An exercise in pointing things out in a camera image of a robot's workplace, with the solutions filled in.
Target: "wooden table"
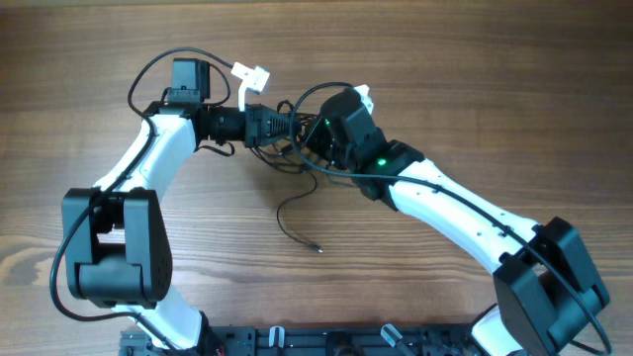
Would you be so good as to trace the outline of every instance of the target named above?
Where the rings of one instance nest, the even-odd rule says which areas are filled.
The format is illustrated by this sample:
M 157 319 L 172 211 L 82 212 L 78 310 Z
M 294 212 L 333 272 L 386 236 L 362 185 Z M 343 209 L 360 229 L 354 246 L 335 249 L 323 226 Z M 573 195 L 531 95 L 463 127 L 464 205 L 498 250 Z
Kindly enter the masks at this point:
M 0 353 L 118 349 L 128 320 L 83 324 L 49 301 L 60 202 L 110 170 L 136 136 L 126 95 L 138 71 L 165 49 L 193 45 L 265 66 L 269 85 L 250 98 L 268 106 L 324 81 L 367 83 L 389 138 L 418 147 L 501 207 L 573 223 L 611 295 L 599 319 L 616 353 L 629 354 L 633 7 L 591 3 L 2 11 Z M 170 75 L 170 60 L 156 65 L 137 104 L 156 100 Z M 213 80 L 220 98 L 224 88 Z M 332 93 L 315 94 L 305 109 L 316 111 Z M 318 179 L 318 191 L 291 204 L 283 220 L 323 254 L 275 223 L 277 205 L 310 188 L 309 177 L 277 173 L 243 148 L 232 158 L 201 151 L 182 167 L 161 203 L 173 283 L 213 325 L 468 322 L 495 301 L 491 277 L 432 228 Z M 64 278 L 59 284 L 75 310 L 101 312 L 70 299 Z M 600 346 L 590 327 L 581 339 Z

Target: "cable connector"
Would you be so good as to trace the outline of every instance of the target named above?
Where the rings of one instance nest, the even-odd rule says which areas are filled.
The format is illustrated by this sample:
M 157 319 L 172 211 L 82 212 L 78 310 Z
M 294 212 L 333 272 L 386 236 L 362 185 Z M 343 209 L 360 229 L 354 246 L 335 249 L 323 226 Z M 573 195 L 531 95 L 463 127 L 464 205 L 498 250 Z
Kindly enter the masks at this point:
M 241 84 L 237 91 L 237 106 L 241 112 L 244 112 L 246 110 L 246 90 L 260 94 L 266 86 L 270 73 L 260 66 L 251 69 L 240 62 L 236 62 L 230 70 L 230 74 L 241 79 Z
M 312 250 L 312 251 L 316 251 L 316 252 L 318 252 L 318 253 L 323 253 L 323 250 L 322 250 L 322 249 L 320 249 L 320 247 L 319 247 L 318 245 L 315 245 L 315 244 L 309 244 L 309 245 L 308 245 L 308 248 L 309 248 L 310 250 Z

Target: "robotic arm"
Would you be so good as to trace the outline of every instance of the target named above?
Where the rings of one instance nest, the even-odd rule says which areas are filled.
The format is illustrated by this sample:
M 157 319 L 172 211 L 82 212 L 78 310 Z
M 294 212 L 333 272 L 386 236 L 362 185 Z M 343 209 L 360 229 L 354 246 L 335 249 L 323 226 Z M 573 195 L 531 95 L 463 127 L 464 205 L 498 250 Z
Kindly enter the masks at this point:
M 229 333 L 219 337 L 204 314 L 188 306 L 170 285 L 171 251 L 159 201 L 203 139 L 220 144 L 241 140 L 246 147 L 258 147 L 292 136 L 301 127 L 292 113 L 279 114 L 245 104 L 245 91 L 260 92 L 268 78 L 260 67 L 233 66 L 231 73 L 243 80 L 238 108 L 204 104 L 210 92 L 205 79 L 209 64 L 205 61 L 175 59 L 173 68 L 168 101 L 153 102 L 144 111 L 155 127 L 150 147 L 68 244 L 68 287 L 75 298 L 115 312 L 133 312 L 138 315 L 133 317 L 136 321 L 142 317 L 153 325 L 153 330 L 141 327 L 151 338 L 155 354 L 173 354 L 176 349 L 224 356 L 230 351 L 226 349 Z M 451 349 L 442 355 L 470 352 L 504 356 L 519 350 L 533 355 L 557 354 L 590 319 L 551 272 L 539 276 L 533 271 L 539 261 L 528 250 L 537 250 L 560 271 L 593 316 L 608 305 L 609 295 L 579 234 L 558 218 L 541 225 L 496 207 L 451 180 L 414 148 L 395 140 L 387 142 L 373 123 L 368 91 L 366 86 L 346 88 L 328 99 L 318 119 L 302 133 L 302 145 L 332 166 L 352 172 L 352 181 L 367 198 L 381 200 L 393 210 L 433 226 L 494 276 L 497 306 L 463 331 L 459 342 L 444 342 L 443 347 Z M 91 189 L 71 189 L 66 194 L 62 203 L 64 230 L 117 180 L 141 151 L 149 133 L 149 123 L 143 122 L 138 137 L 111 172 Z M 373 178 L 379 176 L 394 179 Z M 415 180 L 428 184 L 420 186 Z M 126 242 L 100 243 L 97 233 L 107 233 L 113 227 L 125 229 Z M 386 325 L 381 333 L 389 345 L 407 356 L 415 355 L 402 344 L 408 336 L 399 334 L 392 325 Z M 345 339 L 338 335 L 338 343 L 328 341 L 332 334 L 325 338 L 325 354 L 327 347 L 335 349 Z M 269 349 L 277 347 L 279 354 L 285 344 L 283 328 L 273 328 L 264 336 L 270 337 Z M 418 351 L 425 355 L 424 349 Z

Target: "wire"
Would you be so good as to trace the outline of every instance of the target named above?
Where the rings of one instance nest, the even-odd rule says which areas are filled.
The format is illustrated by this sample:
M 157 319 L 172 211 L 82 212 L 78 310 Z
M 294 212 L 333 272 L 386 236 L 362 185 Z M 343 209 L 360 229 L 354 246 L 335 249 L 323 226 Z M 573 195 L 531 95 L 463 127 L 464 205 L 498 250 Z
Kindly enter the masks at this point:
M 290 120 L 289 121 L 292 123 L 292 122 L 294 122 L 296 120 L 297 111 L 299 110 L 299 107 L 301 106 L 301 104 L 306 100 L 306 98 L 308 98 L 315 91 L 323 89 L 323 88 L 328 88 L 328 87 L 347 87 L 347 88 L 351 88 L 352 85 L 349 84 L 349 83 L 344 83 L 344 82 L 329 82 L 329 83 L 319 84 L 319 85 L 311 88 L 310 90 L 308 90 L 306 93 L 304 93 L 304 95 L 302 95 L 299 98 L 299 100 L 295 104 L 295 107 L 292 109 L 292 111 L 290 113 Z M 593 315 L 593 313 L 589 310 L 589 308 L 588 308 L 587 304 L 585 303 L 585 301 L 583 301 L 581 299 L 581 297 L 576 292 L 576 290 L 574 290 L 574 288 L 570 285 L 570 283 L 565 279 L 565 277 L 563 277 L 563 275 L 558 270 L 556 270 L 556 268 L 554 268 L 554 266 L 552 266 L 539 252 L 537 252 L 534 248 L 532 248 L 532 246 L 530 246 L 527 242 L 525 242 L 525 240 L 523 240 L 511 228 L 509 228 L 509 226 L 506 226 L 506 225 L 502 224 L 495 217 L 491 216 L 490 214 L 488 214 L 486 211 L 484 211 L 480 207 L 478 207 L 475 204 L 471 203 L 470 201 L 468 201 L 467 199 L 463 198 L 462 196 L 460 196 L 460 195 L 458 195 L 458 194 L 456 194 L 456 193 L 454 193 L 454 192 L 442 187 L 439 184 L 434 184 L 434 183 L 431 183 L 431 182 L 428 182 L 428 181 L 425 181 L 425 180 L 411 178 L 411 177 L 406 177 L 406 176 L 388 176 L 388 175 L 380 175 L 380 174 L 345 173 L 345 172 L 337 172 L 337 171 L 332 171 L 332 170 L 329 170 L 329 169 L 324 169 L 323 167 L 320 167 L 320 166 L 312 163 L 307 157 L 305 157 L 302 154 L 301 149 L 299 148 L 299 145 L 298 145 L 298 143 L 296 141 L 295 126 L 294 125 L 289 125 L 289 132 L 290 132 L 290 144 L 293 146 L 295 152 L 297 153 L 297 155 L 299 155 L 299 157 L 310 168 L 312 168 L 314 170 L 323 172 L 325 174 L 331 174 L 331 175 L 336 175 L 336 176 L 340 176 L 340 177 L 357 178 L 357 179 L 358 178 L 360 178 L 360 179 L 379 179 L 379 180 L 386 180 L 386 181 L 403 181 L 403 182 L 409 182 L 409 183 L 425 186 L 425 187 L 428 187 L 428 188 L 432 188 L 433 190 L 435 190 L 437 192 L 441 192 L 441 193 L 446 194 L 447 196 L 455 199 L 456 201 L 458 201 L 461 204 L 465 205 L 466 207 L 470 208 L 475 213 L 479 214 L 480 216 L 482 216 L 483 218 L 485 218 L 489 222 L 493 223 L 501 231 L 503 231 L 503 233 L 509 235 L 514 240 L 516 240 L 528 253 L 530 253 L 535 259 L 537 259 L 539 261 L 539 263 L 541 263 L 545 268 L 547 268 L 552 273 L 552 275 L 554 275 L 554 277 L 563 285 L 563 287 L 567 290 L 567 292 L 570 294 L 570 296 L 572 296 L 572 298 L 576 301 L 576 303 L 579 305 L 579 307 L 583 311 L 583 314 L 585 315 L 587 320 L 591 323 L 591 325 L 595 329 L 595 332 L 598 334 L 600 340 L 602 341 L 602 344 L 604 345 L 604 351 L 595 350 L 595 349 L 593 349 L 593 348 L 591 348 L 589 346 L 586 346 L 584 344 L 579 343 L 578 341 L 573 341 L 573 342 L 571 342 L 571 344 L 576 346 L 576 347 L 582 348 L 585 351 L 587 351 L 587 352 L 589 352 L 589 353 L 591 353 L 593 355 L 610 355 L 611 354 L 612 348 L 611 348 L 611 343 L 610 343 L 610 341 L 608 339 L 608 336 L 606 335 L 606 332 L 604 331 L 604 329 L 600 325 L 599 321 L 595 318 L 595 315 Z
M 282 153 L 281 153 L 281 152 L 277 149 L 277 147 L 273 147 L 273 148 L 274 148 L 274 149 L 275 149 L 275 151 L 276 151 L 275 153 L 266 152 L 265 150 L 260 149 L 259 147 L 255 148 L 255 149 L 257 149 L 257 151 L 258 151 L 259 153 L 263 153 L 265 156 L 270 157 L 270 158 L 285 158 L 285 155 L 284 155 L 284 154 L 282 154 Z
M 52 260 L 52 266 L 50 267 L 50 278 L 49 278 L 50 298 L 52 299 L 52 303 L 55 305 L 57 310 L 61 312 L 63 315 L 77 321 L 86 321 L 86 322 L 108 320 L 108 319 L 112 319 L 115 317 L 122 317 L 122 316 L 131 317 L 136 321 L 136 323 L 139 323 L 140 325 L 145 327 L 147 331 L 149 331 L 151 334 L 157 337 L 161 342 L 163 342 L 163 344 L 165 344 L 174 353 L 178 353 L 178 350 L 175 348 L 175 346 L 171 342 L 169 342 L 169 340 L 162 333 L 160 333 L 160 331 L 158 331 L 153 325 L 151 325 L 147 320 L 142 318 L 142 316 L 138 312 L 118 311 L 118 312 L 110 312 L 110 313 L 101 314 L 101 315 L 84 316 L 84 315 L 76 314 L 70 311 L 69 309 L 67 309 L 64 306 L 64 304 L 61 302 L 61 299 L 59 298 L 59 293 L 57 290 L 57 274 L 59 272 L 59 264 L 61 263 L 61 258 L 63 257 L 66 251 L 66 248 L 68 247 L 68 244 L 70 243 L 70 240 L 72 239 L 72 236 L 79 229 L 79 227 L 86 220 L 86 218 L 88 218 L 90 213 L 92 213 L 96 207 L 100 206 L 118 186 L 120 186 L 126 179 L 128 179 L 128 176 L 130 175 L 130 173 L 135 169 L 138 163 L 142 160 L 145 153 L 149 150 L 149 148 L 151 147 L 151 145 L 153 144 L 155 140 L 156 127 L 154 125 L 154 122 L 150 120 L 149 117 L 145 115 L 141 110 L 139 110 L 132 102 L 132 96 L 134 94 L 136 86 L 140 82 L 140 79 L 145 75 L 145 73 L 150 69 L 150 67 L 154 63 L 156 63 L 158 60 L 160 60 L 166 55 L 169 55 L 175 52 L 180 52 L 180 51 L 193 51 L 199 54 L 203 54 L 227 66 L 228 68 L 232 68 L 232 65 L 230 65 L 229 63 L 219 59 L 215 55 L 208 53 L 204 50 L 193 48 L 193 47 L 177 47 L 177 48 L 173 48 L 168 51 L 165 51 L 162 54 L 159 54 L 140 71 L 140 73 L 136 76 L 135 81 L 132 83 L 132 86 L 130 87 L 130 91 L 128 92 L 128 105 L 130 106 L 130 109 L 132 109 L 132 111 L 134 111 L 137 115 L 139 115 L 140 118 L 143 121 L 145 121 L 147 125 L 149 126 L 149 134 L 147 135 L 147 140 L 143 144 L 140 151 L 132 159 L 130 164 L 117 177 L 117 179 L 115 179 L 115 181 L 109 187 L 103 190 L 102 193 L 92 203 L 90 203 L 88 207 L 84 209 L 83 212 L 81 212 L 81 214 L 79 214 L 79 217 L 77 217 L 74 223 L 70 226 L 67 233 L 64 235 L 61 241 L 61 244 L 57 248 L 57 252 L 55 253 L 55 256 Z
M 288 99 L 282 100 L 277 104 L 277 113 L 281 111 L 281 108 L 283 108 L 284 105 L 288 105 L 288 107 L 290 108 L 290 111 L 292 111 L 293 108 L 295 108 L 295 106 L 293 105 L 293 103 L 290 102 L 290 100 Z
M 272 163 L 267 160 L 264 156 L 261 155 L 261 151 L 258 148 L 250 148 L 250 152 L 255 155 L 259 160 L 266 163 L 269 167 L 273 168 L 276 171 L 286 174 L 302 174 L 304 173 L 304 169 L 302 165 L 294 164 L 294 163 Z M 298 170 L 287 170 L 282 167 L 297 167 L 300 168 Z
M 317 178 L 315 177 L 315 175 L 312 172 L 306 172 L 307 174 L 309 174 L 312 178 L 313 181 L 315 182 L 315 184 L 313 185 L 313 187 L 306 193 L 300 194 L 300 195 L 296 195 L 294 197 L 290 197 L 286 200 L 284 200 L 283 202 L 281 202 L 281 204 L 279 205 L 279 207 L 277 207 L 277 225 L 279 226 L 279 228 L 281 228 L 282 232 L 284 232 L 286 234 L 286 236 L 290 237 L 291 239 L 295 240 L 296 242 L 299 242 L 300 244 L 304 245 L 305 247 L 316 251 L 316 252 L 323 252 L 323 250 L 320 249 L 320 247 L 314 243 L 311 242 L 305 242 L 303 240 L 300 240 L 294 236 L 292 236 L 289 232 L 286 231 L 286 229 L 284 228 L 283 224 L 281 223 L 281 218 L 280 218 L 280 214 L 281 214 L 281 210 L 284 208 L 285 205 L 287 205 L 290 202 L 302 199 L 307 197 L 308 195 L 312 194 L 315 192 L 315 190 L 318 188 L 318 181 Z
M 220 77 L 222 78 L 222 80 L 225 82 L 226 96 L 225 96 L 224 99 L 222 99 L 222 100 L 220 100 L 220 101 L 218 101 L 216 103 L 207 104 L 207 106 L 210 106 L 210 107 L 220 106 L 220 105 L 224 104 L 228 100 L 228 98 L 230 98 L 230 85 L 228 84 L 228 79 L 226 79 L 226 75 L 215 64 L 209 63 L 209 66 L 212 67 L 213 69 L 215 69 L 216 72 L 220 74 Z
M 167 93 L 169 93 L 169 89 L 171 89 L 171 87 L 166 87 L 165 89 L 163 89 L 162 94 L 160 94 L 161 106 L 165 103 L 165 98 L 167 97 Z
M 228 144 L 228 146 L 230 147 L 230 152 L 226 152 L 226 151 L 223 151 L 223 150 L 221 150 L 219 148 L 215 148 L 215 147 L 212 147 L 212 146 L 209 146 L 209 145 L 206 145 L 206 144 L 205 145 L 201 145 L 198 148 L 196 148 L 196 151 L 198 151 L 200 149 L 207 149 L 207 150 L 209 150 L 211 152 L 215 152 L 215 153 L 219 154 L 220 156 L 231 157 L 232 155 L 235 154 L 235 146 L 232 143 L 230 143 L 230 142 L 226 142 L 226 144 Z
M 325 169 L 328 169 L 328 170 L 329 170 L 329 167 L 330 167 L 330 166 L 331 166 L 331 164 L 330 164 L 330 163 L 327 163 L 327 164 L 325 165 Z M 339 185 L 339 186 L 343 186 L 343 187 L 347 187 L 347 188 L 358 188 L 358 186 L 356 186 L 356 185 L 354 185 L 354 184 L 347 183 L 347 182 L 339 182 L 339 181 L 334 180 L 334 178 L 332 178 L 331 174 L 325 174 L 325 179 L 327 179 L 327 181 L 328 181 L 330 184 Z

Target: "metal base plate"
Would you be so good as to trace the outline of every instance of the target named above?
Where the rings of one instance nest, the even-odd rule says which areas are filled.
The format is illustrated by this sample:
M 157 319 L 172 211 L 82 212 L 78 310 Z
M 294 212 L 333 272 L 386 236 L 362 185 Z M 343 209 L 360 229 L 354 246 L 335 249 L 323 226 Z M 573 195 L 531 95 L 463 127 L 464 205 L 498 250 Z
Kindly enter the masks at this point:
M 465 341 L 469 324 L 435 324 L 399 329 L 403 342 L 418 356 L 484 356 L 474 344 Z M 214 327 L 213 332 L 225 345 L 225 356 L 326 356 L 327 336 L 343 332 L 351 346 L 362 356 L 402 356 L 381 336 L 380 328 L 311 328 L 286 329 L 284 347 L 269 347 L 269 329 L 253 327 Z M 142 331 L 121 333 L 120 356 L 162 356 L 162 350 L 152 347 Z

